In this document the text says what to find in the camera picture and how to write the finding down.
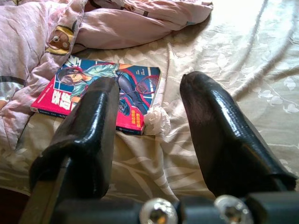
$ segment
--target white tissue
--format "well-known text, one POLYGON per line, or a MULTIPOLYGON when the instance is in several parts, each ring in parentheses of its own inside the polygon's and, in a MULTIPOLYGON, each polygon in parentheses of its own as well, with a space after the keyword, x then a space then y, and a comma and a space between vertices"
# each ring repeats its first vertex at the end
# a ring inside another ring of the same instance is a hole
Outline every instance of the white tissue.
POLYGON ((156 135, 163 133, 167 135, 171 130, 170 119, 166 111, 159 105, 153 106, 144 116, 144 134, 156 135))

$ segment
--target comforter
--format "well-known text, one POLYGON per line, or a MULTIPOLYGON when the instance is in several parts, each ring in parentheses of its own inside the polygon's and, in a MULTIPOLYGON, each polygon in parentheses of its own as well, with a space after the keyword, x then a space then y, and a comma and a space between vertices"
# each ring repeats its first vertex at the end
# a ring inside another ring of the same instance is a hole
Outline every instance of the comforter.
POLYGON ((1 0, 0 149, 15 150, 30 105, 71 53, 148 43, 212 9, 208 0, 1 0))

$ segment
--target manga book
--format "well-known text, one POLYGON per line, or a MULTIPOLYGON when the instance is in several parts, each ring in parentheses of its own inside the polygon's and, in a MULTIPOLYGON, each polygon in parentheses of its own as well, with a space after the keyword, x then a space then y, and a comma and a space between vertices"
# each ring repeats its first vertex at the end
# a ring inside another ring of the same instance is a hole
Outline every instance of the manga book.
POLYGON ((88 86, 100 77, 114 78, 120 88, 116 129, 142 134, 160 80, 158 67, 93 61, 70 56, 36 101, 33 112, 65 118, 88 86))

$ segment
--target black plastic part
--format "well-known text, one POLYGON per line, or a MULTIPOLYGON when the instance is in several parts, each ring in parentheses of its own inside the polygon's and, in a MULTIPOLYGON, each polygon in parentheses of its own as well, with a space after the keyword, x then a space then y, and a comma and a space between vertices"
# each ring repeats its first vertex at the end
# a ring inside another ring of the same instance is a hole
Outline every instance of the black plastic part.
POLYGON ((180 93, 203 177, 216 196, 294 189, 296 177, 216 81, 195 71, 183 76, 180 93))
POLYGON ((66 156, 72 161, 78 198, 102 197, 110 180, 119 88, 112 78, 99 78, 57 129, 30 168, 30 187, 55 180, 66 156))
POLYGON ((248 195, 246 204, 255 224, 298 224, 299 193, 271 192, 248 195))
POLYGON ((226 224, 214 202, 204 197, 186 197, 180 201, 180 219, 183 224, 226 224))
POLYGON ((139 224, 141 204, 132 200, 66 200, 56 209, 53 224, 139 224))

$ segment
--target tennis racket illustration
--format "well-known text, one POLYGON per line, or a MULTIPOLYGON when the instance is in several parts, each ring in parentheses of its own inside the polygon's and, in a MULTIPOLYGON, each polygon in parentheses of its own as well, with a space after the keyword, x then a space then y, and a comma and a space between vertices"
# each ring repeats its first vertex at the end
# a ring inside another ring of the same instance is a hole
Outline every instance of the tennis racket illustration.
MULTIPOLYGON (((147 76, 140 80, 135 87, 135 90, 132 92, 138 92, 142 95, 152 94, 156 91, 156 88, 158 86, 159 79, 155 76, 147 76)), ((123 98, 125 95, 128 95, 129 93, 122 93, 120 95, 120 98, 123 98)))

